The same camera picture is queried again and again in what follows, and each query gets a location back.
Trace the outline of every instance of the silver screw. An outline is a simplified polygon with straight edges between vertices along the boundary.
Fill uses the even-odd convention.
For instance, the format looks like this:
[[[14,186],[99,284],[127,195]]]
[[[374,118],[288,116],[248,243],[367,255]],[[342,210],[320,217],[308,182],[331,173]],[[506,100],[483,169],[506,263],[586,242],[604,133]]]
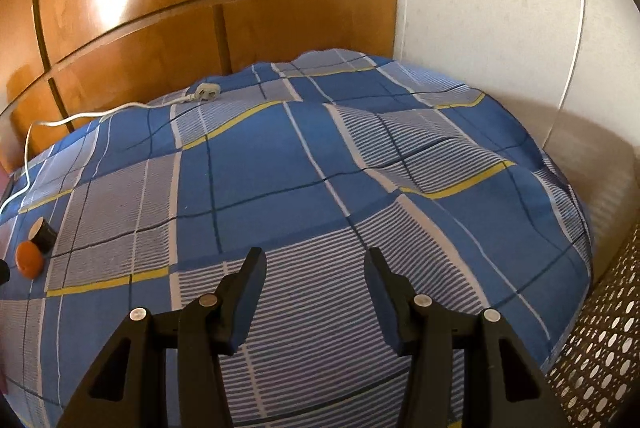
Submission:
[[[202,307],[213,307],[216,303],[218,303],[218,297],[215,294],[203,294],[198,303]]]
[[[500,313],[497,310],[495,310],[495,309],[487,309],[487,310],[484,311],[484,318],[488,322],[495,323],[495,322],[500,320],[501,316],[500,316]]]
[[[414,303],[418,305],[418,307],[428,307],[433,303],[433,300],[426,294],[417,294],[414,296]]]
[[[135,322],[140,321],[140,319],[145,319],[145,317],[146,309],[144,307],[137,307],[129,313],[129,318],[133,319]]]

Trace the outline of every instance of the orange lid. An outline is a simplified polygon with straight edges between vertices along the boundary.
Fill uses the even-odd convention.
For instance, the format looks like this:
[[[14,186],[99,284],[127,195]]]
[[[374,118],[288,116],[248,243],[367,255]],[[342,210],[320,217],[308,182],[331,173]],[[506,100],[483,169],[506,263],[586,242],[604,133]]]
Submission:
[[[15,265],[25,278],[34,280],[44,268],[44,258],[40,249],[32,241],[27,240],[15,250]]]

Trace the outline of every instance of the plaid bedsheet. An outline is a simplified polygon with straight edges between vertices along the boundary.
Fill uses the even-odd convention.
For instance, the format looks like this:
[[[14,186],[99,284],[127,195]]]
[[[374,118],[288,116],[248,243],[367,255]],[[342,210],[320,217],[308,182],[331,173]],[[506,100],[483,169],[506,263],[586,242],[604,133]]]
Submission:
[[[26,426],[56,425],[130,309],[184,306],[254,245],[266,283],[222,359],[236,426],[395,425],[410,361],[382,340],[366,246],[447,307],[496,307],[550,367],[590,284],[591,238],[571,186],[498,103],[337,49],[207,80],[216,101],[129,109],[55,144],[2,215],[10,267],[38,217],[60,232],[39,278],[14,270],[0,287],[7,399]],[[456,354],[452,422],[462,373]]]

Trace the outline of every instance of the brown wooden wall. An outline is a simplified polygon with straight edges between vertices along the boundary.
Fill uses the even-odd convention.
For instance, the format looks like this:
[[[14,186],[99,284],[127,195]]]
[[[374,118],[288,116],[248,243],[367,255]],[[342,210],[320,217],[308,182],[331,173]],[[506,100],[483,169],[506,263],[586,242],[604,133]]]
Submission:
[[[0,163],[31,122],[150,101],[209,74],[339,46],[390,56],[396,0],[0,0]],[[36,127],[37,154],[79,127]]]

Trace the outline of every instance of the brown woven basket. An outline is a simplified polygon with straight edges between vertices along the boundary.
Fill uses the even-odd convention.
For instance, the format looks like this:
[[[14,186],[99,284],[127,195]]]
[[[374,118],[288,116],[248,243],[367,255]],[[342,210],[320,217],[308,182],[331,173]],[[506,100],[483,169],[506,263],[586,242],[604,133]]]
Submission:
[[[640,375],[640,217],[580,312],[549,382],[574,427],[604,428]]]

